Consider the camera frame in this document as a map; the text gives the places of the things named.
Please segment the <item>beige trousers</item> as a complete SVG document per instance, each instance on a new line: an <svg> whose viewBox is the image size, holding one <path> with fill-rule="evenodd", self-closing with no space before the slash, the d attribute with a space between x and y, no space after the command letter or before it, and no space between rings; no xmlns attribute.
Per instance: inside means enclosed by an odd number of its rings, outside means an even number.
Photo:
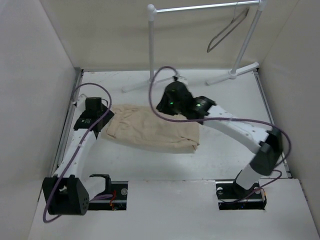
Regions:
<svg viewBox="0 0 320 240"><path fill-rule="evenodd" d="M192 153L200 145L200 125L177 123L156 116L149 106L119 104L102 130L102 137L118 144L151 151Z"/></svg>

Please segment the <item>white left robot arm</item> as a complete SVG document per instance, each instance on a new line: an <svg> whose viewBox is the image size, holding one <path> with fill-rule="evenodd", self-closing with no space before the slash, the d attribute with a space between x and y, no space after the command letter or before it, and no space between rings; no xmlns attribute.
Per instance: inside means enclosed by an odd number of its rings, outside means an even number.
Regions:
<svg viewBox="0 0 320 240"><path fill-rule="evenodd" d="M42 191L46 201L44 215L83 216L93 200L112 197L107 174L83 175L89 152L101 130L114 113L100 97L88 97L84 109L73 127L73 136L65 156L53 176L45 177Z"/></svg>

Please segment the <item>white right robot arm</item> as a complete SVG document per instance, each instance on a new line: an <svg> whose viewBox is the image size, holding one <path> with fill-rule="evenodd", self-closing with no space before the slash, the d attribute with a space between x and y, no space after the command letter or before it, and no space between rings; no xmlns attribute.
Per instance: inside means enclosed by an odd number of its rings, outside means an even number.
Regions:
<svg viewBox="0 0 320 240"><path fill-rule="evenodd" d="M164 89L156 110L165 115L182 115L187 120L196 120L231 137L254 154L232 183L231 190L238 199L249 195L262 176L269 176L273 172L283 152L279 129L272 127L266 130L251 125L247 120L237 121L215 101L205 96L193 97L187 86L178 80Z"/></svg>

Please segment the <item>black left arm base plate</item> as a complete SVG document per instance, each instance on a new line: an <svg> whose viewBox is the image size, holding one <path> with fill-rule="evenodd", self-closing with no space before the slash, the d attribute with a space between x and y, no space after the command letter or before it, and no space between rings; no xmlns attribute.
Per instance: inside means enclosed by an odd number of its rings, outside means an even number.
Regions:
<svg viewBox="0 0 320 240"><path fill-rule="evenodd" d="M126 211L128 182L115 181L90 201L89 211Z"/></svg>

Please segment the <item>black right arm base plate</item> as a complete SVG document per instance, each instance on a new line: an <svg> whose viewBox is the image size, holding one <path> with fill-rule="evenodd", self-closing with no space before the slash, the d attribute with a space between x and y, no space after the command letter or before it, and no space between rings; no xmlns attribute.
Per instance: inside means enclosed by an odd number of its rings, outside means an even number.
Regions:
<svg viewBox="0 0 320 240"><path fill-rule="evenodd" d="M267 197L260 184L256 181L246 190L233 180L215 182L219 210L265 210Z"/></svg>

